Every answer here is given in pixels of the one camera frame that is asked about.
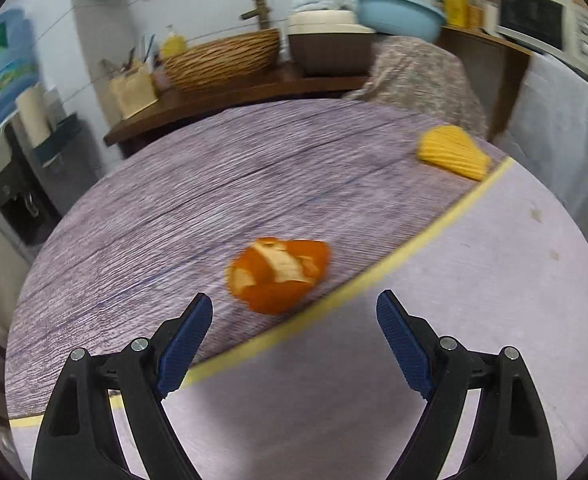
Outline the orange peel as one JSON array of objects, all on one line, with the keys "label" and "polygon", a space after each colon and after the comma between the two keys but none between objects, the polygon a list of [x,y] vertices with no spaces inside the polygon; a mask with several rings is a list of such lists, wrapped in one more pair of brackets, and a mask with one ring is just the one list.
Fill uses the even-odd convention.
[{"label": "orange peel", "polygon": [[331,257],[321,240],[256,238],[228,265],[225,280],[248,310],[285,315],[325,278]]}]

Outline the black water dispenser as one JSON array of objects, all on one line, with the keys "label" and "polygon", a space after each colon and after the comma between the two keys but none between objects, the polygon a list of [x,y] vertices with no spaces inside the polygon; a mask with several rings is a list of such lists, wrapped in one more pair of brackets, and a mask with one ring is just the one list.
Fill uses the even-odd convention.
[{"label": "black water dispenser", "polygon": [[76,114],[59,122],[38,148],[30,145],[19,114],[0,126],[0,223],[15,243],[40,248],[96,183],[89,138]]}]

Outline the yellow foam fruit net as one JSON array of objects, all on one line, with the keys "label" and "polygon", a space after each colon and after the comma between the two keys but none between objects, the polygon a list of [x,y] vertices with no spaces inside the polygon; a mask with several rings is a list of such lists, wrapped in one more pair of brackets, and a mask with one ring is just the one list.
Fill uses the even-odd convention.
[{"label": "yellow foam fruit net", "polygon": [[438,126],[426,131],[417,144],[416,158],[474,181],[487,176],[491,158],[458,126]]}]

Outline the white wrinkled cover sheet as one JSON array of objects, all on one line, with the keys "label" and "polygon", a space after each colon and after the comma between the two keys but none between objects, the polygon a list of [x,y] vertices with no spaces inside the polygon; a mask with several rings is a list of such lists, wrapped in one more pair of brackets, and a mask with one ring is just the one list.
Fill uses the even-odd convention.
[{"label": "white wrinkled cover sheet", "polygon": [[534,54],[495,144],[556,196],[588,241],[588,82]]}]

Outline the dark wooden counter shelf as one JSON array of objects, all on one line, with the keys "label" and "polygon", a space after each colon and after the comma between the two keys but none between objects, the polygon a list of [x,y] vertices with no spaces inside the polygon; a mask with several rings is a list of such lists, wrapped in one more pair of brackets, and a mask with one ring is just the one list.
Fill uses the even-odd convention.
[{"label": "dark wooden counter shelf", "polygon": [[128,158],[175,129],[228,108],[282,100],[337,99],[359,89],[366,80],[364,75],[306,76],[297,65],[286,62],[273,70],[193,94],[170,89],[142,112],[111,128],[103,142],[109,148],[116,146]]}]

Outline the wooden utensil holder box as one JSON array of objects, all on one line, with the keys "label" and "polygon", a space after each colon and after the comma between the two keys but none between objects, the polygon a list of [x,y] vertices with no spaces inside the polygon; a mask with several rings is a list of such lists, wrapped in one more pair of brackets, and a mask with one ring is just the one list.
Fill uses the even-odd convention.
[{"label": "wooden utensil holder box", "polygon": [[106,58],[102,58],[99,66],[103,73],[101,104],[112,126],[157,102],[152,76],[134,54],[134,49],[129,51],[127,61],[120,66]]}]

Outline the wooden side cabinet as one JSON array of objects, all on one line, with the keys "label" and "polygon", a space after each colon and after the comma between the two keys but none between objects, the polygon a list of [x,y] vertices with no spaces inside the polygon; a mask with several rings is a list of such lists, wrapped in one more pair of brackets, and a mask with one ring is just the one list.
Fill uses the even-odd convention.
[{"label": "wooden side cabinet", "polygon": [[481,30],[453,26],[443,26],[437,44],[462,61],[486,113],[486,139],[493,142],[510,121],[532,52]]}]

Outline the floral patterned cloth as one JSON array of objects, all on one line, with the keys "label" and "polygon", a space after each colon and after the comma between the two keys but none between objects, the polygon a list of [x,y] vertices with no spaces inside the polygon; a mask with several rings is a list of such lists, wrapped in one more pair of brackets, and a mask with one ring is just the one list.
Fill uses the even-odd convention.
[{"label": "floral patterned cloth", "polygon": [[477,138],[488,131],[486,114],[462,61],[420,38],[390,36],[380,42],[369,78],[344,98],[414,110]]}]

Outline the blue water jug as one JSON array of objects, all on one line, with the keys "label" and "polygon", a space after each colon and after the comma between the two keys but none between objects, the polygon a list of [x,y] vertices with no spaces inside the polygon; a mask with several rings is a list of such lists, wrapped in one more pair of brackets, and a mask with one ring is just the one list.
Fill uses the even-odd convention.
[{"label": "blue water jug", "polygon": [[32,22],[23,9],[0,13],[0,125],[16,111],[16,99],[40,80]]}]

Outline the woven wicker basket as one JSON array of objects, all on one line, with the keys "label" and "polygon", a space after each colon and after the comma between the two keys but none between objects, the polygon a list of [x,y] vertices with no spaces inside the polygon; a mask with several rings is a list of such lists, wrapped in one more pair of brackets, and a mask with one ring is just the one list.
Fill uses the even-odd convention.
[{"label": "woven wicker basket", "polygon": [[271,70],[279,56],[280,32],[268,28],[198,44],[168,58],[164,71],[175,88],[190,92]]}]

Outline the yellow soap bottle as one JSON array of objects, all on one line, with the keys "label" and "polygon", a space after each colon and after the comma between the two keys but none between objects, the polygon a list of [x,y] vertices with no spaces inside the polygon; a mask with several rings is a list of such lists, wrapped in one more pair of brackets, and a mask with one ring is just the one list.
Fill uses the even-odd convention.
[{"label": "yellow soap bottle", "polygon": [[159,50],[160,59],[165,62],[168,58],[187,51],[187,40],[175,32],[172,25],[167,26],[167,37]]}]

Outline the white microwave oven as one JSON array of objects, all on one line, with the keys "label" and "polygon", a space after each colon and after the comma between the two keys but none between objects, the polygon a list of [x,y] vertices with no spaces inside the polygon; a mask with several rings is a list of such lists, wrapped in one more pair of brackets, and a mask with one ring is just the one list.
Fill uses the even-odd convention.
[{"label": "white microwave oven", "polygon": [[494,30],[588,76],[588,10],[571,0],[498,0]]}]

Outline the brown cream rice cooker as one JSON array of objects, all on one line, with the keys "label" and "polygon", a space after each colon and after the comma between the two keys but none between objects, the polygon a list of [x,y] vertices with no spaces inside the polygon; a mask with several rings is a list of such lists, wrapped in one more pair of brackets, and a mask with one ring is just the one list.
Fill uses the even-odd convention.
[{"label": "brown cream rice cooker", "polygon": [[374,38],[349,10],[301,11],[287,21],[289,55],[307,77],[366,75]]}]

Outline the light blue plastic basin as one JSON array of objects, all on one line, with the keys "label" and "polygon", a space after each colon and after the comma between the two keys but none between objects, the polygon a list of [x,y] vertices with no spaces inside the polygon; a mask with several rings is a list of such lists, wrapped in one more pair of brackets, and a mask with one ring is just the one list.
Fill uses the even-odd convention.
[{"label": "light blue plastic basin", "polygon": [[358,0],[357,18],[379,34],[427,42],[435,42],[446,25],[444,14],[421,0]]}]

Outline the brass faucet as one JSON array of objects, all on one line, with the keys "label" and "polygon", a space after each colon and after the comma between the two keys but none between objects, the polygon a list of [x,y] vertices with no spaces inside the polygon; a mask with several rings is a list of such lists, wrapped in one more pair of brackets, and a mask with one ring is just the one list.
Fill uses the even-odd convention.
[{"label": "brass faucet", "polygon": [[241,21],[248,21],[255,18],[257,20],[260,30],[269,29],[271,27],[270,12],[268,0],[254,0],[253,9],[242,13],[239,16]]}]

